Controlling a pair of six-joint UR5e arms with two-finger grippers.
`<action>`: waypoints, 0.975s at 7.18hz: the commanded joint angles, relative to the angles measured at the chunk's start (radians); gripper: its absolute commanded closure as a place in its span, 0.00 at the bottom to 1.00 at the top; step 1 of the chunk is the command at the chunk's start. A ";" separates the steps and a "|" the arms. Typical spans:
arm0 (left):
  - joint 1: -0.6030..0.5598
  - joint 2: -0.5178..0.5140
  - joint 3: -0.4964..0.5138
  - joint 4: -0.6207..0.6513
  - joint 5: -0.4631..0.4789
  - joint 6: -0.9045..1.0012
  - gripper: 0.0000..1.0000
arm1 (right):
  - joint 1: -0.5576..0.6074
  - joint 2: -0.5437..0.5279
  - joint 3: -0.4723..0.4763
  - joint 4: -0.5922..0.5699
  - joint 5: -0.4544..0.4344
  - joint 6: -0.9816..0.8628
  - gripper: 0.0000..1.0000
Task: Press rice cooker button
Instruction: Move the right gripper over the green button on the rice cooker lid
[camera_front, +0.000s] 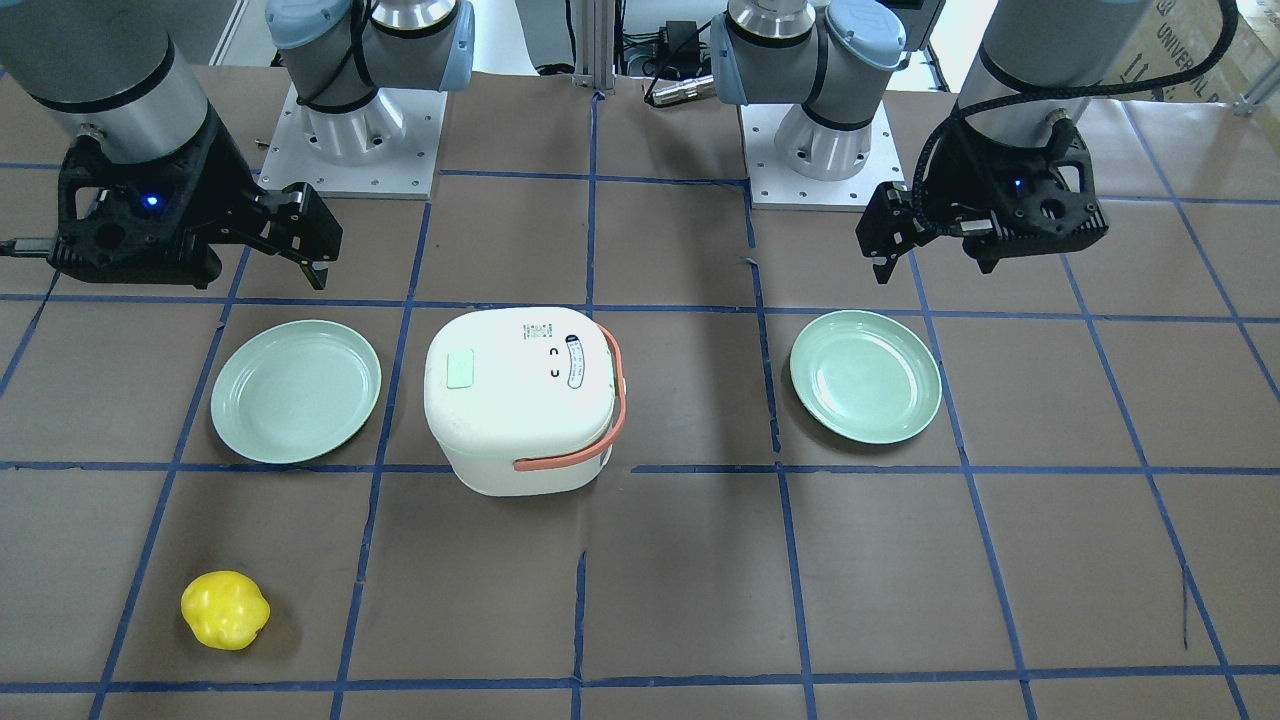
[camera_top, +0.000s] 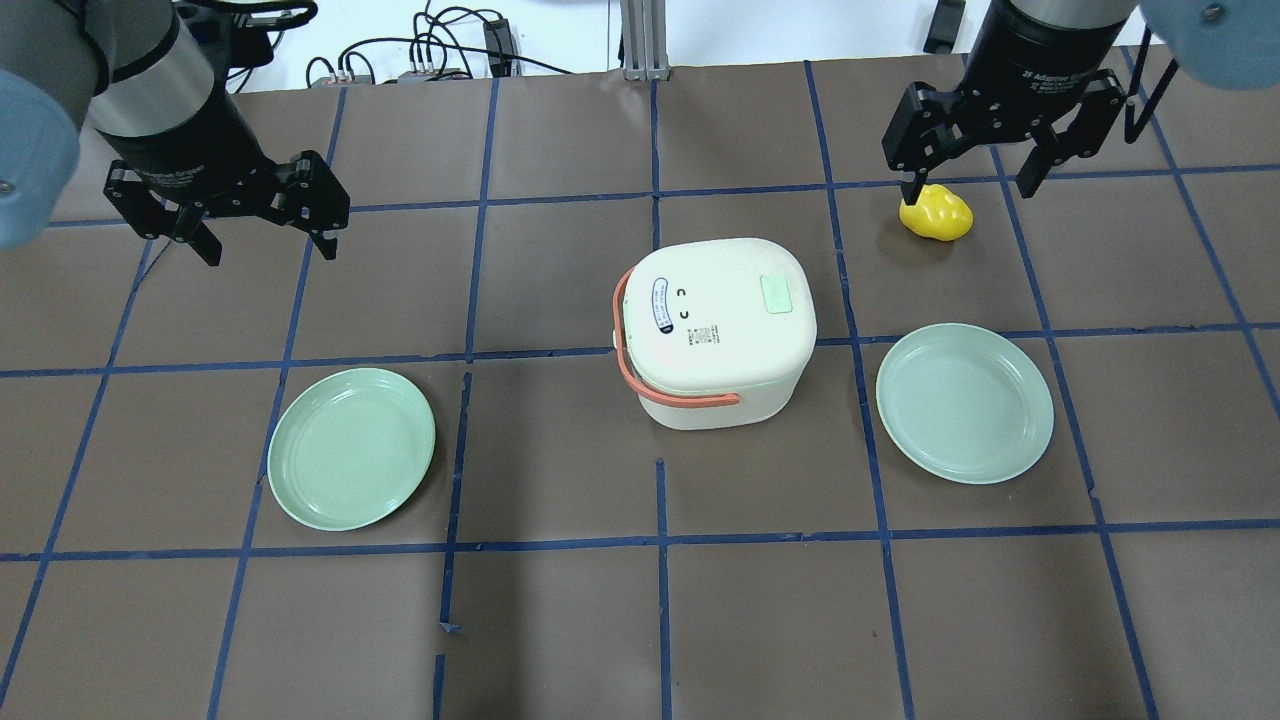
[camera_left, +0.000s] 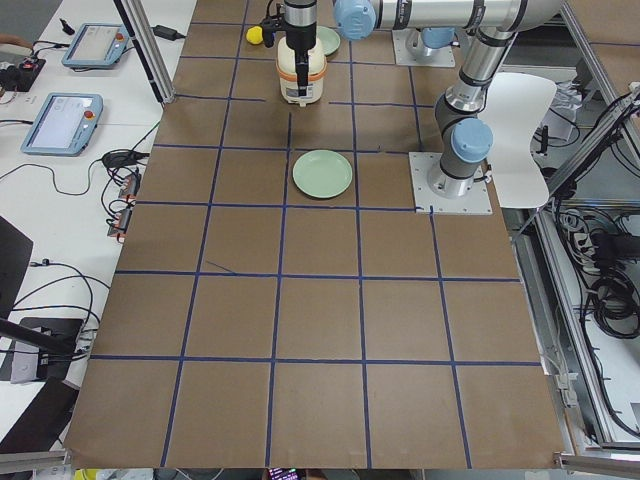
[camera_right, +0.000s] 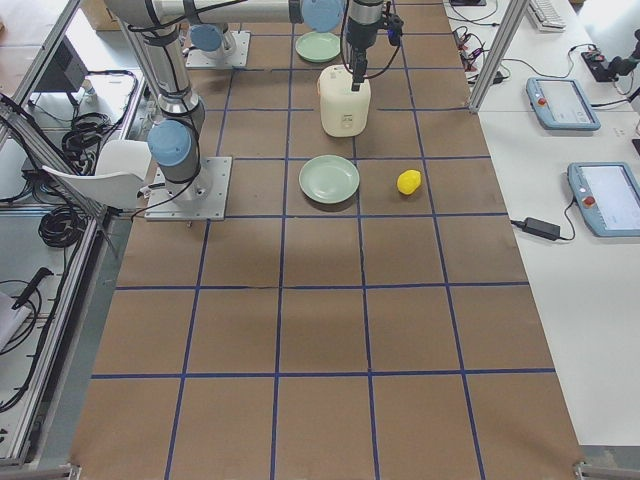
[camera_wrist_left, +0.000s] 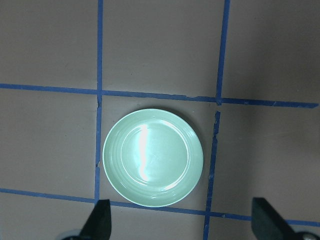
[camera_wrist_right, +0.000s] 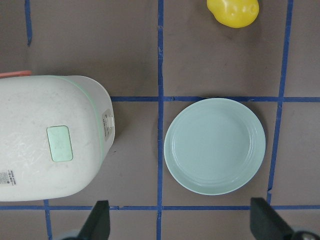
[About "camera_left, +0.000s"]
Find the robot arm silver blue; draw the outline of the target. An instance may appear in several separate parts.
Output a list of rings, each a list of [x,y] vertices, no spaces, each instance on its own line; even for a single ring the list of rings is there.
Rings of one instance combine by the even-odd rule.
[[[405,45],[411,60],[416,64],[453,67],[453,44],[456,38],[455,27],[413,29]]]
[[[492,132],[477,115],[514,39],[551,19],[559,1],[336,1],[334,19],[348,40],[378,28],[459,27],[474,37],[456,82],[438,99],[435,118],[444,151],[428,173],[430,189],[444,198],[464,196],[488,156]]]

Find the green plate near arm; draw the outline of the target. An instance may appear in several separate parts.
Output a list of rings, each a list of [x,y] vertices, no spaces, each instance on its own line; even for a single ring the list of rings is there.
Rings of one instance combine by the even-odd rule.
[[[341,44],[339,34],[332,28],[318,25],[316,27],[317,39],[322,43],[322,49],[325,56],[330,56],[337,52]]]
[[[341,154],[330,150],[313,150],[300,156],[293,167],[293,180],[304,194],[329,199],[345,192],[351,185],[353,169]]]

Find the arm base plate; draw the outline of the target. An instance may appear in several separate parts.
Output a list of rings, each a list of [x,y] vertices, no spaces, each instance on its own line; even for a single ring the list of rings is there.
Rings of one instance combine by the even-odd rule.
[[[415,210],[424,214],[491,215],[492,207],[482,169],[470,178],[454,179],[441,169],[441,154],[410,152],[409,163]]]
[[[409,28],[392,34],[395,63],[401,66],[453,68],[453,27]]]

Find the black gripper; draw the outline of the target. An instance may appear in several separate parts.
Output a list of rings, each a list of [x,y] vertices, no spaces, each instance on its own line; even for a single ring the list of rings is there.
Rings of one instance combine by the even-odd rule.
[[[316,44],[317,1],[285,0],[284,27],[287,45],[294,50],[298,96],[305,97],[309,84],[308,51]]]

